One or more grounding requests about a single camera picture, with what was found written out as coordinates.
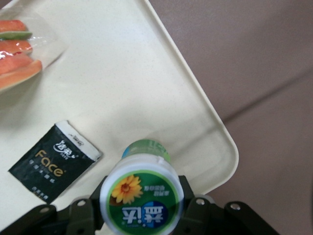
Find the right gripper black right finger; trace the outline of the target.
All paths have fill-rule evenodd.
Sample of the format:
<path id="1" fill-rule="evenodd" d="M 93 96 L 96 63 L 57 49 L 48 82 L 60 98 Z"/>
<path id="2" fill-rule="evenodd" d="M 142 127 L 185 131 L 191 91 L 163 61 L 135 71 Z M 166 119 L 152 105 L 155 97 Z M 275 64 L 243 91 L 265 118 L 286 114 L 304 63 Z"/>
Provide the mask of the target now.
<path id="1" fill-rule="evenodd" d="M 277 235 L 278 232 L 250 206 L 232 201 L 223 208 L 207 196 L 195 195 L 185 176 L 179 176 L 184 207 L 178 235 Z"/>

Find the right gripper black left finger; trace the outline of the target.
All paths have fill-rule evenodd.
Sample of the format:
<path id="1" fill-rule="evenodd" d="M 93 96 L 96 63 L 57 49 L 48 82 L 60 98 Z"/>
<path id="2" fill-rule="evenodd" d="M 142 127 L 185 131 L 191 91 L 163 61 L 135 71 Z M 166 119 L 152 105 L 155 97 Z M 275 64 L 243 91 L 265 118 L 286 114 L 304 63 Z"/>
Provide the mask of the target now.
<path id="1" fill-rule="evenodd" d="M 39 205 L 8 225 L 2 235 L 94 235 L 105 221 L 100 211 L 100 189 L 74 200 L 58 211 L 54 205 Z"/>

